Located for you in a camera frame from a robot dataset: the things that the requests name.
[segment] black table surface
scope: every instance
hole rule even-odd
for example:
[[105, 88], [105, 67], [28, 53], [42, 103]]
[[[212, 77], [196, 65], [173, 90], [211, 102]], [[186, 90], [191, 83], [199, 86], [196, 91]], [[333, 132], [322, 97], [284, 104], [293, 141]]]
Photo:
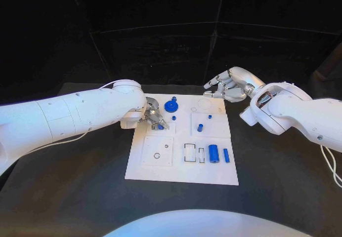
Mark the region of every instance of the black table surface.
[[[66, 83], [59, 94], [98, 88]], [[201, 95], [201, 86], [144, 85]], [[152, 214], [215, 209], [269, 219], [313, 236], [342, 236], [342, 189], [319, 145], [292, 128], [273, 135], [225, 101], [240, 186], [126, 180], [134, 130], [116, 123], [20, 158], [0, 192], [2, 236], [103, 236]], [[333, 152], [338, 163], [342, 155]]]

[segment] small blue piece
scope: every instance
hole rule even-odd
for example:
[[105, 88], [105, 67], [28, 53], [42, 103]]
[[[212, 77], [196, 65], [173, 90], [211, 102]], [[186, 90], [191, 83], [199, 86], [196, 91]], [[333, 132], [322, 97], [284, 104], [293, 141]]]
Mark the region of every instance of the small blue piece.
[[224, 148], [224, 153], [225, 153], [225, 160], [227, 160], [227, 163], [230, 163], [230, 155], [228, 155], [228, 150]]
[[204, 130], [204, 124], [198, 124], [198, 132], [202, 132]]
[[166, 102], [165, 109], [169, 113], [176, 112], [178, 110], [176, 97], [173, 97], [172, 100]]
[[209, 161], [211, 163], [219, 162], [219, 151], [218, 151], [218, 145], [209, 146]]

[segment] white base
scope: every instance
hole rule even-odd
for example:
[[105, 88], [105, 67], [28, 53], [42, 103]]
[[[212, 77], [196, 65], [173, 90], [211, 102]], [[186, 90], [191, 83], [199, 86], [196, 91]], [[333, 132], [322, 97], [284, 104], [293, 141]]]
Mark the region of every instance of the white base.
[[[234, 153], [230, 140], [230, 125], [222, 99], [198, 95], [146, 94], [160, 104], [169, 130], [152, 130], [147, 123], [139, 124], [134, 132], [126, 179], [170, 181], [204, 184], [238, 185]], [[165, 111], [165, 103], [176, 96], [179, 109]], [[198, 123], [204, 124], [198, 132]], [[185, 161], [185, 144], [196, 146], [196, 161]], [[218, 145], [219, 163], [209, 162], [211, 144]], [[199, 163], [199, 148], [205, 149], [205, 163]], [[230, 163], [225, 163], [224, 148]]]

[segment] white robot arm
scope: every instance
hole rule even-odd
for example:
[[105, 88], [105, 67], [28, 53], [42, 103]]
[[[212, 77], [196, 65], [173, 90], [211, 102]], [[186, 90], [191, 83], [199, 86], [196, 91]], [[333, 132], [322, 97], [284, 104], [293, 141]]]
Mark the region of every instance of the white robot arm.
[[0, 175], [36, 148], [118, 121], [121, 128], [136, 128], [142, 121], [169, 127], [159, 113], [159, 103], [144, 97], [136, 81], [118, 80], [113, 89], [105, 86], [0, 106]]
[[240, 67], [215, 76], [205, 88], [215, 84], [219, 84], [218, 91], [206, 91], [204, 96], [225, 98], [231, 102], [250, 96], [250, 106], [240, 114], [250, 126], [260, 123], [276, 135], [296, 127], [312, 142], [342, 152], [342, 101], [313, 100], [300, 88], [286, 82], [266, 85]]

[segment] cable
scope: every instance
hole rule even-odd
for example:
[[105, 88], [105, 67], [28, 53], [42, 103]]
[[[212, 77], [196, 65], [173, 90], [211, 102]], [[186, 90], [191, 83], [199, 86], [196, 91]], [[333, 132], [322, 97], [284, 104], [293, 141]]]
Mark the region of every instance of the cable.
[[101, 87], [100, 87], [100, 89], [101, 88], [104, 88], [104, 87], [107, 87], [110, 84], [113, 84], [116, 81], [118, 81], [118, 80], [114, 80], [114, 81], [111, 81], [110, 83], [107, 83], [105, 85], [103, 85]]
[[328, 163], [328, 166], [329, 166], [329, 168], [331, 168], [331, 171], [332, 171], [332, 173], [333, 173], [333, 180], [335, 180], [335, 183], [336, 183], [338, 186], [342, 188], [342, 185], [339, 184], [339, 182], [338, 182], [338, 180], [336, 180], [336, 178], [338, 178], [339, 181], [342, 182], [342, 178], [341, 178], [341, 177], [338, 176], [338, 174], [336, 174], [336, 160], [335, 160], [335, 156], [333, 156], [333, 154], [332, 154], [332, 152], [331, 152], [331, 149], [329, 149], [328, 147], [325, 147], [325, 148], [326, 148], [328, 152], [331, 153], [331, 156], [332, 156], [332, 159], [333, 159], [333, 168], [332, 168], [331, 162], [328, 161], [328, 158], [326, 158], [326, 154], [325, 154], [325, 151], [323, 151], [323, 146], [320, 145], [320, 151], [322, 151], [323, 157], [325, 157], [325, 159], [326, 159], [326, 163]]
[[30, 153], [36, 152], [38, 150], [41, 150], [41, 149], [45, 148], [45, 147], [49, 147], [49, 146], [54, 146], [54, 145], [58, 145], [58, 144], [64, 144], [64, 143], [68, 143], [68, 142], [74, 142], [74, 141], [77, 141], [78, 139], [81, 139], [81, 138], [85, 136], [85, 134], [87, 134], [88, 132], [90, 132], [90, 131], [87, 131], [87, 132], [82, 134], [82, 136], [78, 137], [77, 139], [72, 139], [72, 140], [65, 141], [65, 142], [51, 143], [51, 144], [42, 146], [41, 148], [33, 149], [33, 150], [32, 150], [30, 152], [28, 152], [26, 154], [30, 154]]

